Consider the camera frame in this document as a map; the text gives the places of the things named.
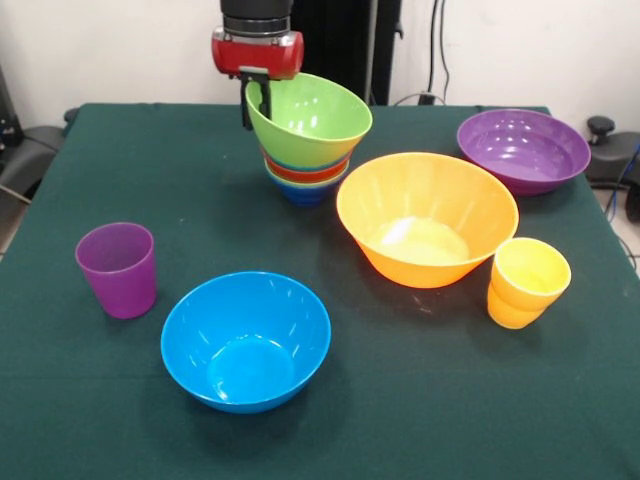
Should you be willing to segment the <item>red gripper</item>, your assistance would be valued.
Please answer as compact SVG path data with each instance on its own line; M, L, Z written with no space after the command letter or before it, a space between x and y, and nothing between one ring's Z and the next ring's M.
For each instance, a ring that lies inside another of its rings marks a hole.
M301 70L304 56L304 39L299 31L289 31L275 37L243 37L231 35L222 27L216 27L211 38L214 64L219 72L229 76L242 73L263 74L272 80L290 80ZM260 78L260 113L271 119L270 79ZM251 79L241 80L240 98L242 124L253 130L247 100L247 88Z

